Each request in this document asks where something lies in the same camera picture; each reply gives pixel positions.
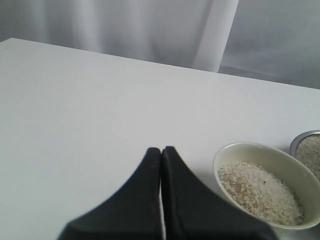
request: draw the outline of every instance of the white curtain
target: white curtain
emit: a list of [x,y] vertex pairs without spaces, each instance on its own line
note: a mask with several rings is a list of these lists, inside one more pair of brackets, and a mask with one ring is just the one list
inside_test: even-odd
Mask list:
[[0,0],[10,37],[217,72],[238,0]]

